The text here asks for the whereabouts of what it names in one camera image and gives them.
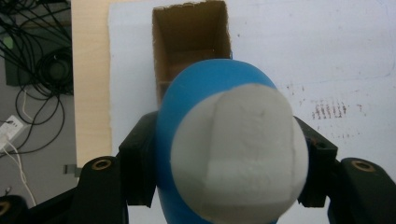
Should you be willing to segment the blue and white ball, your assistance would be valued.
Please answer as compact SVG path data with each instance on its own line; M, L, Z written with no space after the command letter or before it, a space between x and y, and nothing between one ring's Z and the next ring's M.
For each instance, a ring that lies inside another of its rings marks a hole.
M167 224L276 224L307 177L307 145L289 102L264 72L235 60L177 75L156 147Z

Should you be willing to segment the dark flat floor box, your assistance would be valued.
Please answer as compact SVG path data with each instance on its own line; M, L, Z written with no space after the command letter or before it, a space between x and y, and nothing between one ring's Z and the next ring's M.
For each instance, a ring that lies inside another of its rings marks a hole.
M65 35L31 29L0 40L6 61L8 86L73 84L71 42Z

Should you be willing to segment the grey metal bracket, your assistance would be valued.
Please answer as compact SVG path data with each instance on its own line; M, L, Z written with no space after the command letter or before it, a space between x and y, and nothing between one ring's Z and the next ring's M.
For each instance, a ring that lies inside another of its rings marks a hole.
M74 177L80 177L81 168L77 167L75 164L66 164L64 166L65 175L73 175Z

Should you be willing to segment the white paper sheet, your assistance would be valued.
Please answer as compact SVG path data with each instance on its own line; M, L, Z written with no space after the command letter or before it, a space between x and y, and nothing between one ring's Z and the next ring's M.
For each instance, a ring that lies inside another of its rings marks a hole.
M112 146L158 106L152 12L198 0L113 3ZM396 0L225 0L234 59L260 68L293 113L396 181Z

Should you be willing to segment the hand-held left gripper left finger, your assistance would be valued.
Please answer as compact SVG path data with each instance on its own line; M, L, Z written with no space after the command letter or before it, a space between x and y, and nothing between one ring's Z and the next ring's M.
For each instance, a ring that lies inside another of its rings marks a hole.
M120 177L129 205L151 207L156 189L157 112L144 115L119 146Z

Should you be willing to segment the brown cardboard box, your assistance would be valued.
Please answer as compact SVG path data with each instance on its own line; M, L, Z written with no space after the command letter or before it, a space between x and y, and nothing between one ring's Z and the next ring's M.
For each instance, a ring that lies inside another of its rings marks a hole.
M188 66L230 59L228 10L223 0L203 0L152 9L152 47L157 101Z

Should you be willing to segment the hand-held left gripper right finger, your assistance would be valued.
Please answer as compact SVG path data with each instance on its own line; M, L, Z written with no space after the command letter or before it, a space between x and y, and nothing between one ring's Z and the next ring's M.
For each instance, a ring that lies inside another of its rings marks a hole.
M330 187L330 174L338 147L307 123L295 117L308 148L308 174L298 202L304 207L323 207Z

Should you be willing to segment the white power strip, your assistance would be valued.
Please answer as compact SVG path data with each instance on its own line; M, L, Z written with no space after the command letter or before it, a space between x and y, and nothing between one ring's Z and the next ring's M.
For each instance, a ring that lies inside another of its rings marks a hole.
M0 149L3 149L8 142L12 142L16 139L24 129L25 123L16 116L11 115L0 126Z

